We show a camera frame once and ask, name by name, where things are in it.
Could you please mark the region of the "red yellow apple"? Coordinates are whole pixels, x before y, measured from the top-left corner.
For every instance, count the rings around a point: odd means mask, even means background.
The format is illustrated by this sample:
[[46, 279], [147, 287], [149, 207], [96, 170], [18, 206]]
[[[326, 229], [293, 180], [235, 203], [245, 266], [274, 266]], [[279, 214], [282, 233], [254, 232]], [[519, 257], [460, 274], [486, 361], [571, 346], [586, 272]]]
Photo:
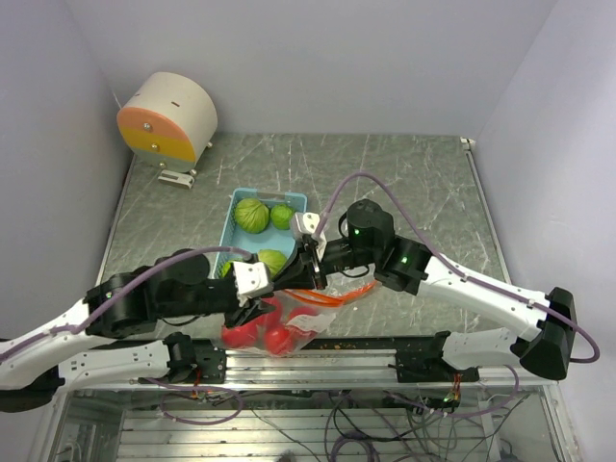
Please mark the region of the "red yellow apple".
[[303, 320], [305, 317], [315, 317], [318, 313], [319, 311], [313, 307], [299, 306], [290, 312], [287, 317], [287, 324], [290, 325], [292, 320], [294, 320], [295, 318], [300, 318], [301, 320]]

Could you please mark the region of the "clear orange-zip bag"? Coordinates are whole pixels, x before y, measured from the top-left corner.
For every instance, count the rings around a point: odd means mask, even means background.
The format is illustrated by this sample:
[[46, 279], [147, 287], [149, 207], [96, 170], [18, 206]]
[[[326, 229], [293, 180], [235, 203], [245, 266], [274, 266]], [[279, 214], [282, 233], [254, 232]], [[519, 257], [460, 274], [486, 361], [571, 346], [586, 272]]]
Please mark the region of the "clear orange-zip bag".
[[284, 290], [263, 301], [270, 312], [239, 327], [220, 330], [215, 345], [270, 357], [296, 353], [316, 339], [343, 309], [370, 294], [370, 282], [341, 295], [314, 290]]

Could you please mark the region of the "red tomato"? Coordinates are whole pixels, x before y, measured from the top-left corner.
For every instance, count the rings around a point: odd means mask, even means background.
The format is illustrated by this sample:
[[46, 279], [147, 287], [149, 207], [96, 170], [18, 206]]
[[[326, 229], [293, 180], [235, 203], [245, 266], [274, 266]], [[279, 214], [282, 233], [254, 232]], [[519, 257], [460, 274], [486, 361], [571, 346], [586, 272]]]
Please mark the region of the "red tomato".
[[251, 321], [233, 328], [223, 326], [220, 337], [226, 348], [242, 349], [254, 347], [259, 341], [259, 323]]

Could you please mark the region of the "red pomegranate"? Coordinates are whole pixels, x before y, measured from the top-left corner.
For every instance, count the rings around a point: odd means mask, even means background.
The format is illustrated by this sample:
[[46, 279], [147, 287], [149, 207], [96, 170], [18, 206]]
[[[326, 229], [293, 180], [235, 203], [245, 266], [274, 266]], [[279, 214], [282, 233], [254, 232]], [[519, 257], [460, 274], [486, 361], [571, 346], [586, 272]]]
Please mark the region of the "red pomegranate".
[[267, 330], [263, 338], [265, 349], [273, 355], [284, 355], [295, 349], [292, 332], [283, 324]]

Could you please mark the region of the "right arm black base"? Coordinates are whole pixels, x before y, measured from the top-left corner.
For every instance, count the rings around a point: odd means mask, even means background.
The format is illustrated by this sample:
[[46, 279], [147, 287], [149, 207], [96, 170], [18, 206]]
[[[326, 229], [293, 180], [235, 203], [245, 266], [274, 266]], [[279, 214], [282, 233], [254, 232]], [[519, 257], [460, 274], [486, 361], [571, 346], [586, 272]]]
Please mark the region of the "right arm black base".
[[395, 359], [388, 367], [396, 372], [398, 383], [452, 382], [459, 375], [463, 383], [477, 382], [477, 367], [457, 369], [444, 360], [445, 341], [450, 331], [433, 336], [394, 337]]

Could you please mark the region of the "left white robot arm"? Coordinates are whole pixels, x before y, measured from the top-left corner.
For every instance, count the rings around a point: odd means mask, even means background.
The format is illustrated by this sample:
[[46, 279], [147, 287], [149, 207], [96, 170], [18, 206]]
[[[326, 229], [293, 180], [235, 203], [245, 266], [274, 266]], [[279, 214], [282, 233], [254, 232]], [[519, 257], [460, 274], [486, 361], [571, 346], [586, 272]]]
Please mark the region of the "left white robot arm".
[[1, 409], [20, 413], [58, 394], [115, 380], [203, 377], [215, 363], [189, 335], [173, 332], [135, 348], [116, 342], [172, 317], [222, 315], [237, 327], [266, 314], [265, 298], [283, 289], [322, 289], [316, 247], [299, 244], [277, 275], [245, 250], [182, 249], [153, 266], [112, 276], [47, 324], [1, 345]]

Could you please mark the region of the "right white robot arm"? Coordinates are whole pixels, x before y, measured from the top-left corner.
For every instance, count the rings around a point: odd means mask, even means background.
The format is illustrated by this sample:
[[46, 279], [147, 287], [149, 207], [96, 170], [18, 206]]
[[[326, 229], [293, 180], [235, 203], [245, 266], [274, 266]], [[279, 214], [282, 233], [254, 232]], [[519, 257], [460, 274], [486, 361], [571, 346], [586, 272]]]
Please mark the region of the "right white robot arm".
[[348, 231], [332, 242], [321, 231], [320, 217], [309, 217], [320, 275], [372, 267], [374, 279], [385, 288], [439, 298], [498, 324], [470, 334], [439, 334], [438, 348], [423, 363], [431, 378], [442, 381], [456, 371], [500, 365], [519, 365], [549, 380], [566, 377], [575, 339], [571, 292], [555, 287], [544, 294], [465, 268], [396, 235], [392, 215], [368, 199], [353, 203], [344, 217]]

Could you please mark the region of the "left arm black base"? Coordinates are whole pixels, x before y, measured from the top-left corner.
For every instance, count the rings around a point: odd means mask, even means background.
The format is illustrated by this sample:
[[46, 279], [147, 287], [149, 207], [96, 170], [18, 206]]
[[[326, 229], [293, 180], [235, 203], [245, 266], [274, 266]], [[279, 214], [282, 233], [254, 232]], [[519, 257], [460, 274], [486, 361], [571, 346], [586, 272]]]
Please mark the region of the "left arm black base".
[[165, 372], [145, 376], [166, 384], [222, 384], [226, 375], [226, 351], [209, 340], [193, 340], [189, 335], [174, 332], [162, 340], [168, 359]]

